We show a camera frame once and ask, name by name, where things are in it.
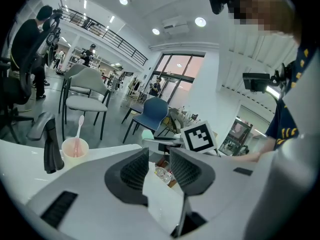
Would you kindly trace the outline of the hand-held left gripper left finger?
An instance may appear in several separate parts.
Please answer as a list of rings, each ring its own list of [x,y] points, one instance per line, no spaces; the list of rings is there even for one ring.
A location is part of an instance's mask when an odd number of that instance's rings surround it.
[[[27,207],[58,238],[172,240],[148,211],[148,170],[147,148],[87,161],[42,188]]]

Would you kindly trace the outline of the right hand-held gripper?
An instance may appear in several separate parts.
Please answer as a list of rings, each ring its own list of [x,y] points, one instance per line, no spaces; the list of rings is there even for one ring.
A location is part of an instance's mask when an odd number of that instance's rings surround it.
[[[159,136],[154,139],[145,138],[141,141],[142,147],[151,147],[159,144],[174,147],[183,146],[186,150],[196,153],[221,156],[214,132],[206,120],[182,128],[180,133],[174,135],[174,138]]]

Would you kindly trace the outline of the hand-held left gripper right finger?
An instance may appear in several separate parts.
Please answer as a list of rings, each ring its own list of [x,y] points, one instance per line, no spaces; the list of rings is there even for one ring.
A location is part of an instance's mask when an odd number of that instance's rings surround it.
[[[222,218],[247,223],[257,202],[250,184],[262,171],[257,162],[237,161],[172,148],[170,169],[182,191],[179,215],[197,213],[205,221]]]

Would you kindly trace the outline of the person's right forearm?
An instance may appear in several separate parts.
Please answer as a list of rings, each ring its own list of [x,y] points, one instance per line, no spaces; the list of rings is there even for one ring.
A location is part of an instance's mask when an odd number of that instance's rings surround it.
[[[276,140],[272,137],[268,137],[266,143],[264,146],[261,148],[260,151],[255,152],[255,153],[248,153],[242,156],[222,156],[221,158],[224,159],[229,159],[233,161],[238,161],[238,162],[258,162],[260,157],[268,152],[273,151],[274,146],[275,146]]]

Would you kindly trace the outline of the blue shell chair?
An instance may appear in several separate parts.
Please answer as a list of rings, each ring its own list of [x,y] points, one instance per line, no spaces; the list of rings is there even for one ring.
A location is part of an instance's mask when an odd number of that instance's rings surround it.
[[[125,143],[133,123],[135,123],[135,128],[132,133],[133,135],[139,126],[150,130],[154,134],[159,129],[163,120],[167,117],[168,111],[169,106],[166,101],[158,97],[147,99],[143,104],[142,113],[132,117],[122,143]]]
[[[131,112],[136,112],[138,114],[141,114],[143,112],[143,105],[141,103],[134,103],[129,107],[129,110],[127,111],[125,117],[122,120],[122,124],[125,122],[125,120],[128,118]]]

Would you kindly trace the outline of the white bucket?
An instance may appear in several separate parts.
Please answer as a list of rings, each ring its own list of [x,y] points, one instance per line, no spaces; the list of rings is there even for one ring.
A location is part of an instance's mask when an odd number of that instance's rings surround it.
[[[172,181],[172,173],[167,171],[163,167],[156,166],[155,167],[155,172],[154,172],[167,186],[170,184]]]

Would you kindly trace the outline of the glass display cabinet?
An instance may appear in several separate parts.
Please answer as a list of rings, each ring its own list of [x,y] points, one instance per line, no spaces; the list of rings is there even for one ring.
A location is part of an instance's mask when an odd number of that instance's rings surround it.
[[[251,123],[242,121],[239,117],[236,117],[219,150],[227,156],[239,156],[251,133],[252,127]]]

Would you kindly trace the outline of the pink cup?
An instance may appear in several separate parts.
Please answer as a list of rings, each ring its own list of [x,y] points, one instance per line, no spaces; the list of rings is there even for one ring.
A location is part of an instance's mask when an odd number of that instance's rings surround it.
[[[64,164],[68,168],[72,168],[88,160],[89,145],[82,138],[70,137],[66,139],[61,145],[61,150]]]

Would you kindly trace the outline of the black framed glass door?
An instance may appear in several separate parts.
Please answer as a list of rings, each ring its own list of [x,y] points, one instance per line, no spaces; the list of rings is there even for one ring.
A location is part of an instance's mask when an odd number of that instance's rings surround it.
[[[155,85],[157,79],[161,79],[157,96],[166,101],[170,108],[183,107],[204,59],[205,56],[199,54],[163,54],[149,78],[145,91],[150,92],[151,85]]]

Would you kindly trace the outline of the black sink faucet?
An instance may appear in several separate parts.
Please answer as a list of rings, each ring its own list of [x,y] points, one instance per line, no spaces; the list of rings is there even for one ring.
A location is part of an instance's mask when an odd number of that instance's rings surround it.
[[[50,112],[43,112],[39,115],[35,124],[27,134],[30,141],[39,141],[45,137],[43,151],[44,171],[53,174],[64,168],[65,164],[59,148],[55,115]]]

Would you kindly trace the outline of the pink white toothbrush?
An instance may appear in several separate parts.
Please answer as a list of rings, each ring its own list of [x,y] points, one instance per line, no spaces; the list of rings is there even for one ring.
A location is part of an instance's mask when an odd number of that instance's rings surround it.
[[[85,119],[85,116],[81,115],[78,120],[78,129],[77,129],[77,134],[75,136],[74,149],[73,149],[73,155],[75,158],[79,157],[81,154],[80,132],[81,132],[81,127],[84,123],[84,119]]]

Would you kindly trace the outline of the grey upholstered chair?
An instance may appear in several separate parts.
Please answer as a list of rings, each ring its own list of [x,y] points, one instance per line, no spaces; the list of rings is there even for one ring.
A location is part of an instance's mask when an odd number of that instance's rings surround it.
[[[85,65],[83,64],[74,64],[67,72],[64,73],[64,79],[62,82],[62,86],[61,86],[61,91],[60,91],[60,98],[59,98],[59,106],[58,106],[58,113],[61,112],[61,104],[62,104],[62,98],[63,98],[63,94],[64,94],[64,90],[67,84],[67,81],[70,77],[78,74],[80,71],[82,71],[84,68],[86,68]],[[70,90],[72,92],[76,92],[82,95],[87,95],[88,97],[91,94],[91,90],[90,89],[86,89],[86,88],[82,88],[82,87],[71,87]]]
[[[103,96],[102,100],[94,99],[91,97],[84,97],[79,95],[69,95],[71,87],[79,87],[96,92]],[[111,98],[111,90],[104,84],[102,75],[96,69],[85,67],[79,73],[72,75],[68,78],[65,86],[65,91],[62,100],[62,116],[61,116],[61,131],[62,139],[65,140],[65,124],[67,122],[67,109],[82,112],[94,112],[96,117],[94,122],[96,123],[99,114],[103,114],[100,139],[103,138],[104,126],[106,115],[108,111],[108,105]]]

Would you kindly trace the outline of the white ceramic sink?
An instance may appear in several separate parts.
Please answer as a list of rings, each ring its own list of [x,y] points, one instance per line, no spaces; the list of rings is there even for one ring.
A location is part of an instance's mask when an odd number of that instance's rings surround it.
[[[47,174],[43,148],[0,140],[0,180],[3,180],[10,197],[23,205],[71,168],[64,164],[63,169]],[[150,201],[148,212],[167,233],[171,233],[180,221],[182,196],[155,174],[153,162],[149,163],[143,193]]]

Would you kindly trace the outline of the person's black jersey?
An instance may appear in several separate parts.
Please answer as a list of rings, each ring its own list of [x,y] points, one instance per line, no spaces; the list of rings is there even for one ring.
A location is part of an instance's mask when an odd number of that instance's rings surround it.
[[[296,59],[288,65],[290,74],[286,82],[285,94],[296,86],[305,69],[319,50],[320,45],[316,42],[305,42],[299,46]],[[285,141],[296,138],[299,135],[299,130],[282,98],[277,102],[275,115],[265,134],[268,139],[261,150],[262,153],[274,151],[283,145]]]

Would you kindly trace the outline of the black tablet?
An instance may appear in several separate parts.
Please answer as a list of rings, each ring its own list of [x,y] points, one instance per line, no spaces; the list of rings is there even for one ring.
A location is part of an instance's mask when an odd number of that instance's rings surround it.
[[[244,87],[253,93],[264,93],[270,83],[270,75],[268,73],[243,73],[242,79]]]

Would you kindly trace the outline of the black balcony railing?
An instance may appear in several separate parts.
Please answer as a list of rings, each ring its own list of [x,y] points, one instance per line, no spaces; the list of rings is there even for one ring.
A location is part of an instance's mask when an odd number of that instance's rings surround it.
[[[137,62],[141,66],[144,66],[147,62],[148,58],[146,56],[144,56],[128,41],[120,37],[117,33],[110,30],[106,26],[102,25],[96,20],[87,18],[84,14],[81,14],[76,10],[68,9],[65,6],[61,6],[59,9],[62,10],[62,19],[64,21],[74,24],[86,31],[93,33],[94,35],[98,36],[110,45],[119,49],[125,55],[131,57],[135,62]]]

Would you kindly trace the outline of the white ceiling air conditioner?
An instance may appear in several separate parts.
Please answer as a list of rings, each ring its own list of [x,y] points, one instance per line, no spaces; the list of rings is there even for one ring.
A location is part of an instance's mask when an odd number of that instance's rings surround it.
[[[186,19],[182,16],[165,19],[162,25],[164,32],[170,35],[185,34],[190,30]]]

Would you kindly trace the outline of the black office chair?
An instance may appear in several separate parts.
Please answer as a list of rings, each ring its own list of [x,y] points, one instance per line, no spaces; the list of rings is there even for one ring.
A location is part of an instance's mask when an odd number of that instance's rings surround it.
[[[57,30],[62,16],[60,10],[54,10],[54,14],[44,22],[46,30],[41,32],[32,46],[28,48],[28,53],[23,57],[21,66],[18,68],[16,76],[10,76],[12,65],[15,63],[12,58],[0,57],[0,127],[6,126],[14,141],[19,144],[19,139],[13,129],[12,122],[31,121],[33,117],[20,116],[14,105],[24,105],[32,95],[32,66],[37,61],[36,53],[48,35]]]

